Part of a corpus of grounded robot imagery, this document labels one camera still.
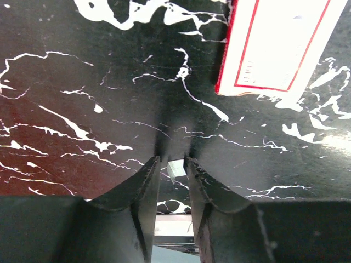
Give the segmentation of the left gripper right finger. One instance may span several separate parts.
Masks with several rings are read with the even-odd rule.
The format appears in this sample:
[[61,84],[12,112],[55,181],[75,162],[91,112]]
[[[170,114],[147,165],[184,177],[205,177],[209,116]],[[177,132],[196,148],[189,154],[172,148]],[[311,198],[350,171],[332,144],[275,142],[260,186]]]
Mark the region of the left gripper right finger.
[[253,201],[184,158],[202,262],[350,262],[350,201]]

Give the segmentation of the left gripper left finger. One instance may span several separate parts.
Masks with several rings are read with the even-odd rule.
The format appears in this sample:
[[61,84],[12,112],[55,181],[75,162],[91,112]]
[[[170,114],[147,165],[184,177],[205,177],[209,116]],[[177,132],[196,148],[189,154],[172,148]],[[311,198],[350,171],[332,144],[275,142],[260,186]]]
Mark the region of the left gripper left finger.
[[160,159],[103,195],[1,197],[1,262],[150,262]]

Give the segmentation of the small silver staple strip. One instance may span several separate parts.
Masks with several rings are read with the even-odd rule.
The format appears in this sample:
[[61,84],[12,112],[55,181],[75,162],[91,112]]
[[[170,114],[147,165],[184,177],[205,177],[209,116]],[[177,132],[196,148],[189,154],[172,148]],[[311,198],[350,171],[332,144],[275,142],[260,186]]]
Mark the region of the small silver staple strip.
[[186,176],[186,172],[184,170],[184,160],[178,159],[169,161],[167,163],[167,173],[173,183],[175,183],[177,177]]

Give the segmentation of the red staple box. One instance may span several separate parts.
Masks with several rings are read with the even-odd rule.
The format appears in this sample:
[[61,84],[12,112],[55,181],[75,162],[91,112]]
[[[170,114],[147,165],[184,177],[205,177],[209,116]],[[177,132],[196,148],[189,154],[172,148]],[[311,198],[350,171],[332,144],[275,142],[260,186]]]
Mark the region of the red staple box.
[[215,91],[299,96],[346,1],[235,1]]

